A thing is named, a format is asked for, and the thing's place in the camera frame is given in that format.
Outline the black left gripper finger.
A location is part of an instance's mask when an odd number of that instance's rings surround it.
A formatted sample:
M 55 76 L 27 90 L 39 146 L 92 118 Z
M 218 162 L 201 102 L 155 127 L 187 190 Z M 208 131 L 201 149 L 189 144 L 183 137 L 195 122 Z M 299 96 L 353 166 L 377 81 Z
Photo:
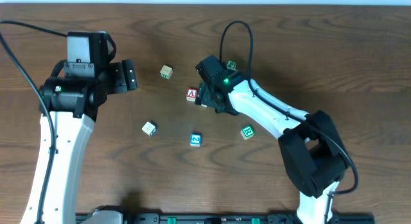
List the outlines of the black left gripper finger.
M 137 80 L 136 80 L 136 74 L 135 74 L 135 71 L 134 71 L 134 63 L 133 63 L 132 60 L 130 60 L 130 61 L 131 61 L 131 64 L 132 64 L 132 89 L 131 90 L 136 90 L 137 89 Z
M 127 90 L 132 89 L 132 64 L 130 60 L 122 60 L 122 71 L 124 74 L 125 85 L 127 86 Z

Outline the red letter A block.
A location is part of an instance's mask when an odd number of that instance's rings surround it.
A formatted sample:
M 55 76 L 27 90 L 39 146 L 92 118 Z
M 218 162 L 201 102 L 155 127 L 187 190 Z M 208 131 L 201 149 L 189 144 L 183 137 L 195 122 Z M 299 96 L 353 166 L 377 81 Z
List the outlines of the red letter A block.
M 197 98 L 198 89 L 189 88 L 186 93 L 186 99 L 188 101 L 195 101 Z

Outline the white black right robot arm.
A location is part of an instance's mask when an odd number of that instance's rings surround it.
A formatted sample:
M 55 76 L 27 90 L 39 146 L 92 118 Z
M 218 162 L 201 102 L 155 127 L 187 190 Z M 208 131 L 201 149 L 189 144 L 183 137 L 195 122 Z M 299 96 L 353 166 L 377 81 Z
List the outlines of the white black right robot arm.
M 309 114 L 264 91 L 241 73 L 201 73 L 196 103 L 217 113 L 245 114 L 279 143 L 288 177 L 300 192 L 297 217 L 302 223 L 327 223 L 331 205 L 347 168 L 353 165 L 331 118 Z

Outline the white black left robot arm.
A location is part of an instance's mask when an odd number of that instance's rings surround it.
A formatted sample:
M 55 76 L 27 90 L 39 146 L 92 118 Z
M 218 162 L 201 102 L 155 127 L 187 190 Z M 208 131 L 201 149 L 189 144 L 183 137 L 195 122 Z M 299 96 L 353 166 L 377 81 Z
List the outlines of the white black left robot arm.
M 111 63 L 94 76 L 56 64 L 40 88 L 47 112 L 40 118 L 39 157 L 22 223 L 75 223 L 83 157 L 98 109 L 108 96 L 137 89 L 134 63 Z

